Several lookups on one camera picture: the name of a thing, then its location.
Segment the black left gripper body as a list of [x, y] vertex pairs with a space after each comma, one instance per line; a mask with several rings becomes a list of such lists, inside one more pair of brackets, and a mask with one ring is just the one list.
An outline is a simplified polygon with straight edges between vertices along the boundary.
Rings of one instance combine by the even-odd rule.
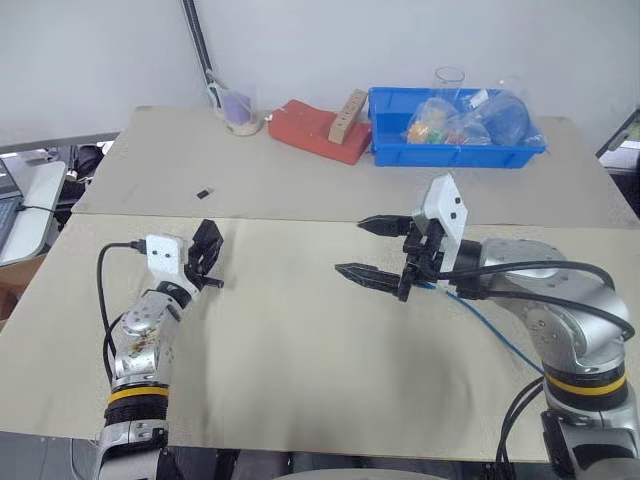
[[220, 247], [216, 248], [198, 248], [194, 243], [188, 249], [188, 261], [185, 266], [185, 275], [187, 279], [193, 283], [198, 290], [202, 290], [204, 286], [201, 278], [209, 277], [209, 272], [214, 267], [219, 256]]

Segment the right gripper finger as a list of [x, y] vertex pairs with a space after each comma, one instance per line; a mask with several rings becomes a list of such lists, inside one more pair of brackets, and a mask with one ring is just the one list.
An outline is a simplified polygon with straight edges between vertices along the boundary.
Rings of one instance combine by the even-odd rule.
[[334, 269], [346, 279], [365, 288], [398, 295], [400, 276], [361, 263], [336, 264]]
[[405, 215], [373, 215], [357, 222], [363, 230], [378, 236], [407, 236], [412, 223], [411, 216]]

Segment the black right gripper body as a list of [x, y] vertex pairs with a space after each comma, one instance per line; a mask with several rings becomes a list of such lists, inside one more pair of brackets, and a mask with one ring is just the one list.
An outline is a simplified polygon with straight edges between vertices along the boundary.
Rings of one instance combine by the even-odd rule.
[[411, 288], [425, 287], [438, 281], [443, 254], [439, 252], [445, 231], [440, 221], [430, 219], [422, 232], [415, 221], [403, 244], [406, 262], [398, 284], [398, 299], [406, 302]]

